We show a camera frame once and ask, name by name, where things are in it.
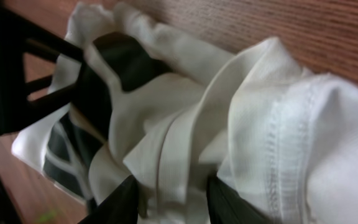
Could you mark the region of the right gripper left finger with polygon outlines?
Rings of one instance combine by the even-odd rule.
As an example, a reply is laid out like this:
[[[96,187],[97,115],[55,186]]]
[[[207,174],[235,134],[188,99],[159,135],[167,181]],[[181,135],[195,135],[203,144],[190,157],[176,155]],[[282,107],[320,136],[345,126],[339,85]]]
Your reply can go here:
[[[130,175],[79,224],[137,224],[138,207],[139,189]]]

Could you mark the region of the white t-shirt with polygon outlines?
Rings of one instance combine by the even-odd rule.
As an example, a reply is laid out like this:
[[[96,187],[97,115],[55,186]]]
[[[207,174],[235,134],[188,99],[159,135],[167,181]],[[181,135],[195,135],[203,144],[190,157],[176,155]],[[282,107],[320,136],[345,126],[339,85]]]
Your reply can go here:
[[[50,92],[71,102],[23,129],[12,153],[105,205],[128,177],[137,223],[211,223],[207,179],[239,215],[358,223],[358,86],[297,64],[272,37],[232,54],[120,2],[79,3]]]

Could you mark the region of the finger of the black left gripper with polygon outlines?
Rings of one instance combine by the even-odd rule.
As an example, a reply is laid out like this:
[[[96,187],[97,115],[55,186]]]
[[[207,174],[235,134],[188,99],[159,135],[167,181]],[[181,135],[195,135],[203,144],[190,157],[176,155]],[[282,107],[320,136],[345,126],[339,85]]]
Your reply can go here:
[[[83,64],[83,50],[5,8],[0,1],[0,136],[20,131],[69,103],[77,83],[30,101],[52,76],[27,82],[24,54],[55,63],[59,56]]]

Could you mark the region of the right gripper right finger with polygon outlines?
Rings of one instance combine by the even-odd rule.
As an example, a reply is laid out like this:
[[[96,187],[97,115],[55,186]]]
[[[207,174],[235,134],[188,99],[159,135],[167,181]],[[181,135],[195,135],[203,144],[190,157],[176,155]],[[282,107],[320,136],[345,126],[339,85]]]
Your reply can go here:
[[[271,223],[216,175],[208,177],[206,197],[211,224]]]

